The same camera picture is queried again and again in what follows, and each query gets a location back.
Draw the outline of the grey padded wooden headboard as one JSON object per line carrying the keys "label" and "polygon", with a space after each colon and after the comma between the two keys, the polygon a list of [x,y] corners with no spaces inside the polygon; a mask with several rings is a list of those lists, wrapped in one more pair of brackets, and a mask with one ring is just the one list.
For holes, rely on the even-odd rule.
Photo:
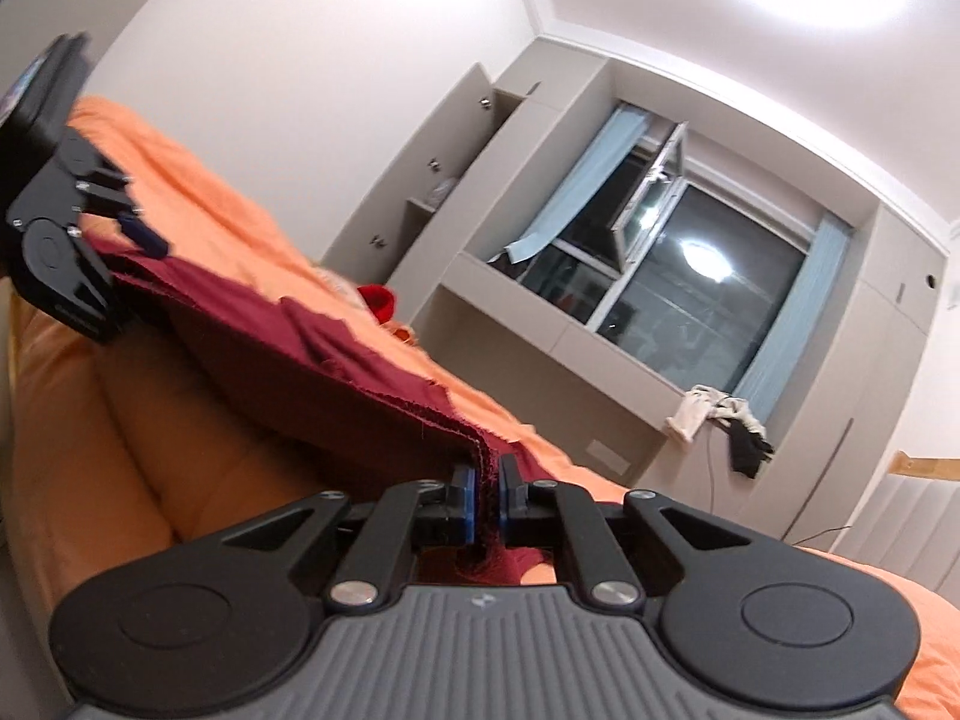
{"label": "grey padded wooden headboard", "polygon": [[957,458],[896,452],[832,553],[909,578],[958,605]]}

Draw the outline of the grey built-in wardrobe unit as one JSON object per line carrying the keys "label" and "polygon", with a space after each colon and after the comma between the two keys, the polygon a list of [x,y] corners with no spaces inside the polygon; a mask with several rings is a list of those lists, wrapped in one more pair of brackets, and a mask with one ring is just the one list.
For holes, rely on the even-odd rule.
{"label": "grey built-in wardrobe unit", "polygon": [[573,460],[819,550],[882,468],[947,265],[763,125],[545,39],[449,89],[324,262]]}

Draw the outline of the dark red knit garment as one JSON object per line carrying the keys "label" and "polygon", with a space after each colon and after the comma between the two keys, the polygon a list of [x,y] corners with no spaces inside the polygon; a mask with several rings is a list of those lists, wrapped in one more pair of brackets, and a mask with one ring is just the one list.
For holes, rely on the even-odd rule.
{"label": "dark red knit garment", "polygon": [[270,301],[178,257],[152,259],[107,241],[94,247],[119,288],[114,305],[153,314],[218,394],[257,426],[313,447],[322,470],[379,489],[457,463],[473,468],[480,548],[454,559],[452,572],[516,583],[545,562],[542,551],[501,541],[498,473],[506,455],[526,481],[547,473],[524,445],[462,415],[438,376],[395,366],[358,328],[296,299]]}

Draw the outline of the window with open sash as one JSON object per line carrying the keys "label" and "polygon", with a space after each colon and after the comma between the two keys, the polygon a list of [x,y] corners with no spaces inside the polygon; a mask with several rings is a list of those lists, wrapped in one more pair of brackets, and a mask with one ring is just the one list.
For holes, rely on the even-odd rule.
{"label": "window with open sash", "polygon": [[804,250],[690,181],[688,128],[656,117],[579,215],[539,255],[491,266],[680,388],[731,392]]}

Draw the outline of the black cloth on ledge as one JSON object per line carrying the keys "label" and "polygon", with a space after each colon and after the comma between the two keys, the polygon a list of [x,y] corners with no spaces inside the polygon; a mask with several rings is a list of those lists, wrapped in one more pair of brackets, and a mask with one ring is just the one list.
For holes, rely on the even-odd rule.
{"label": "black cloth on ledge", "polygon": [[752,433],[742,421],[729,422],[726,433],[732,472],[755,479],[775,453],[773,445],[759,433]]}

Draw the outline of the bright red plush item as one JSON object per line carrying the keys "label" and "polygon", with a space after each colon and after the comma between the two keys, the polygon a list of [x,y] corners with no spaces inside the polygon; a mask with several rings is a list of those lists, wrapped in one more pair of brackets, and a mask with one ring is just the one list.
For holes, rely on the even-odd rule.
{"label": "bright red plush item", "polygon": [[356,292],[381,325],[394,320],[395,294],[392,289],[384,284],[360,284]]}

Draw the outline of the left light blue curtain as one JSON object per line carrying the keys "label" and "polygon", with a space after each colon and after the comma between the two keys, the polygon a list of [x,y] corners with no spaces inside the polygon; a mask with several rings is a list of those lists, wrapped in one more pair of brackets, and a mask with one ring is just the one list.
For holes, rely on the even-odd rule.
{"label": "left light blue curtain", "polygon": [[523,234],[506,245],[503,254],[511,265],[534,259],[562,234],[643,138],[651,121],[651,112],[626,103],[610,114]]}

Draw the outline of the white cloth on ledge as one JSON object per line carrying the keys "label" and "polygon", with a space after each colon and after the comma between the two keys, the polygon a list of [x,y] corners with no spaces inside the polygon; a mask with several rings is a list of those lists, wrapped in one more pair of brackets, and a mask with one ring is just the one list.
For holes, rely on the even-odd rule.
{"label": "white cloth on ledge", "polygon": [[743,398],[709,385],[695,385],[686,390],[677,410],[665,420],[665,432],[680,444],[692,445],[706,421],[729,424],[740,421],[747,413],[748,403]]}

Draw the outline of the right light blue curtain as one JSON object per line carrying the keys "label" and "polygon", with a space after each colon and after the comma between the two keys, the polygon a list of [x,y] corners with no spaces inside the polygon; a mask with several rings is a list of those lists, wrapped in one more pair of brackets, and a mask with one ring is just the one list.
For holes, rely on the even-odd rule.
{"label": "right light blue curtain", "polygon": [[766,422],[804,355],[848,252],[851,228],[825,211],[788,296],[732,395]]}

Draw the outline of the light blue curtain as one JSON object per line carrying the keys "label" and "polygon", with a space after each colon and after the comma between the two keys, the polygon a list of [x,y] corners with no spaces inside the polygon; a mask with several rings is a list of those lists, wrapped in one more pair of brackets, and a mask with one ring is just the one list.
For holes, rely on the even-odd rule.
{"label": "light blue curtain", "polygon": [[851,228],[825,211],[788,296],[732,395],[766,422],[804,355],[848,252]]}
{"label": "light blue curtain", "polygon": [[506,245],[503,254],[511,265],[534,259],[562,234],[643,138],[651,121],[651,112],[626,103],[610,114],[523,234]]}

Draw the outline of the open wardrobe door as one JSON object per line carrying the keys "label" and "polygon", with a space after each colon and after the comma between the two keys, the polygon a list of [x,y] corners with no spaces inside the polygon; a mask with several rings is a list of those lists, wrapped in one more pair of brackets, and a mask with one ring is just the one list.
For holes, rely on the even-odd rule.
{"label": "open wardrobe door", "polygon": [[490,141],[494,119],[493,86],[475,64],[366,193],[322,265],[357,283],[385,283],[430,221],[430,195],[464,176]]}

